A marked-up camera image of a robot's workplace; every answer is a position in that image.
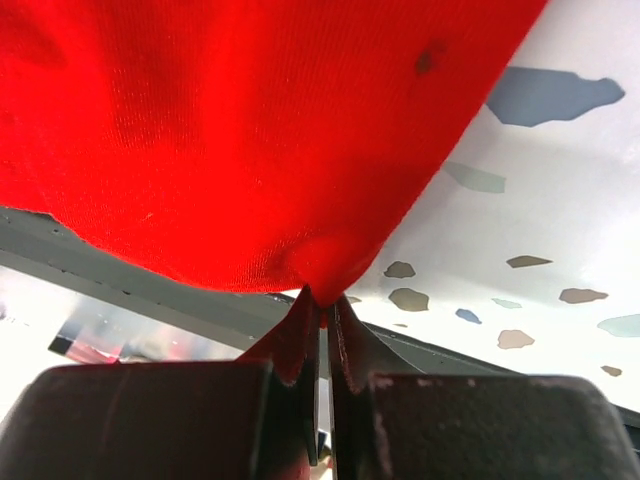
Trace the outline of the red t shirt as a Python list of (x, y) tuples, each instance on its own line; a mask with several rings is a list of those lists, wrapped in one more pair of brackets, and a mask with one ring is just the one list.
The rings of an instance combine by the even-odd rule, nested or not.
[(332, 304), (541, 1), (5, 1), (1, 203), (200, 288)]

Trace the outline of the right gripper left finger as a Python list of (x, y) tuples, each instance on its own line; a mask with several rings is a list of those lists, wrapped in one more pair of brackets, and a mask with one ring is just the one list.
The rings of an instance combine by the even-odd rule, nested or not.
[(320, 310), (302, 290), (233, 361), (45, 371), (1, 433), (5, 479), (306, 479), (318, 461)]

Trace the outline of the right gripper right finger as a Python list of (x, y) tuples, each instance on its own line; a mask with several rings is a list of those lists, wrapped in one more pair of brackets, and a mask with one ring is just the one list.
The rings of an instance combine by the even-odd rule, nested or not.
[(346, 299), (328, 312), (337, 479), (635, 479), (622, 421), (569, 376), (436, 375), (381, 341)]

